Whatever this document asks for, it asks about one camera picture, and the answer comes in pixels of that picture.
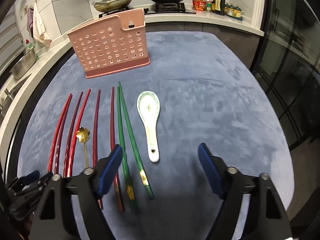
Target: glass door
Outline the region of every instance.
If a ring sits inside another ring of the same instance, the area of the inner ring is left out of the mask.
[[[292,150],[309,137],[320,137],[320,22],[306,0],[270,4],[265,50],[253,74]]]

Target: blue tablecloth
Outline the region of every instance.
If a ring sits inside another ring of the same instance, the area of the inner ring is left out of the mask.
[[[80,91],[92,89],[81,125],[93,128],[95,102],[101,89],[98,156],[110,153],[111,87],[121,81],[131,124],[155,199],[147,200],[124,122],[128,164],[140,214],[134,215],[120,179],[126,211],[119,213],[113,188],[104,196],[103,213],[118,240],[205,239],[222,201],[212,193],[197,157],[205,142],[228,166],[258,176],[269,173],[285,208],[294,189],[292,160],[278,118],[258,82],[246,66],[213,34],[202,32],[147,33],[151,64],[104,77],[86,79],[73,55],[44,92],[30,119],[21,146],[18,175],[46,173],[48,156],[60,111],[73,98],[64,128],[61,155]],[[136,101],[145,90],[160,100],[157,123],[160,161],[148,158],[146,134]],[[87,143],[89,153],[92,141]],[[60,158],[62,171],[63,156]],[[84,169],[83,147],[77,143],[73,174]],[[88,239],[73,199],[82,239]],[[234,239],[241,236],[248,206],[244,198]]]

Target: white ceramic spoon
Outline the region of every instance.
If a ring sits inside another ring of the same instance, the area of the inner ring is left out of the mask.
[[[138,96],[137,109],[146,129],[149,159],[159,161],[156,125],[160,112],[160,101],[152,91],[144,91]]]

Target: green chopstick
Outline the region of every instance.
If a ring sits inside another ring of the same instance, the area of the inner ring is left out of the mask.
[[[122,147],[122,169],[125,180],[125,185],[127,189],[127,194],[130,200],[131,210],[134,212],[138,211],[138,205],[136,198],[134,196],[132,182],[130,178],[129,166],[127,162],[127,155],[125,153],[125,144],[124,144],[124,136],[123,136],[123,128],[122,128],[122,117],[121,117],[121,102],[120,102],[120,88],[117,87],[117,110],[118,110],[118,130],[119,130],[119,143]]]
[[[144,171],[144,167],[143,167],[143,164],[142,164],[142,160],[141,160],[141,157],[140,157],[138,146],[137,146],[136,140],[134,138],[132,127],[131,127],[131,124],[130,124],[129,114],[128,114],[128,111],[127,111],[127,107],[125,105],[123,91],[122,91],[122,87],[121,87],[121,83],[120,82],[119,82],[119,89],[120,89],[121,104],[122,104],[122,108],[123,108],[125,123],[127,125],[128,134],[129,134],[129,137],[130,137],[130,142],[131,142],[134,158],[136,159],[136,163],[137,163],[137,166],[138,166],[138,169],[139,169],[140,177],[141,177],[141,180],[143,182],[144,188],[145,188],[145,190],[147,192],[147,196],[148,196],[149,199],[153,199],[155,196],[153,195],[151,186],[150,186],[150,184],[148,182],[146,173]]]

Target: soy sauce bottle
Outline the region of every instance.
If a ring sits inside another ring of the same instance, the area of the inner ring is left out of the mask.
[[[220,15],[224,15],[224,7],[226,4],[226,0],[215,0],[215,8],[214,8],[214,12],[216,14],[220,14]]]

